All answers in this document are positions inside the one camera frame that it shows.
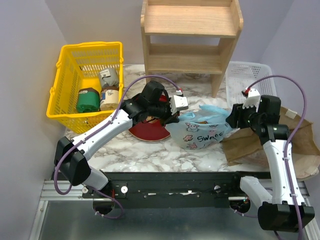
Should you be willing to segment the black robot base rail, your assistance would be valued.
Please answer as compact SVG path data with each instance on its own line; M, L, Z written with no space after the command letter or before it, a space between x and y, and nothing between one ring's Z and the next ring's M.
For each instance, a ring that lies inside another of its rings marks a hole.
M267 172L108 172L101 193L88 186L81 198L99 212L111 209L229 208L271 204Z

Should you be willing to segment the light blue plastic bag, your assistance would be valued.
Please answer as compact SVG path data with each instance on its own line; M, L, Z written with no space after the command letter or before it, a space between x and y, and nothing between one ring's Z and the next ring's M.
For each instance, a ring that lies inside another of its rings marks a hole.
M230 112L214 105L200 105L198 111L184 113L179 122L165 129L173 141L183 149L200 150L220 143L233 129L226 122Z

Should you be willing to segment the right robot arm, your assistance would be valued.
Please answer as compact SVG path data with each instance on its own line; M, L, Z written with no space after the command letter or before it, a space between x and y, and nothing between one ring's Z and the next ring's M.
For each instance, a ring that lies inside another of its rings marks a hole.
M289 127L280 124L281 100L276 96L247 97L233 105L227 123L234 129L250 128L259 138L267 157L272 192L256 177L242 176L230 183L230 191L247 194L257 207L260 227L266 231L298 232L315 217L314 208L306 206L300 192L289 139Z

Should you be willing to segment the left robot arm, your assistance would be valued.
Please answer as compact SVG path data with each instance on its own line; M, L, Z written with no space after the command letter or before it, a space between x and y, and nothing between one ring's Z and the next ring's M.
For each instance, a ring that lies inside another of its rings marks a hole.
M99 197L107 197L111 191L109 179L101 170L89 165L91 157L118 134L147 117L158 119L162 125L177 123L180 111L188 107L182 90L178 89L175 95L168 97L161 83L148 82L141 93L121 99L114 113L92 129L72 140L63 137L58 141L53 175L55 190L64 194L58 187L58 174L62 173L71 186L82 184L93 188Z

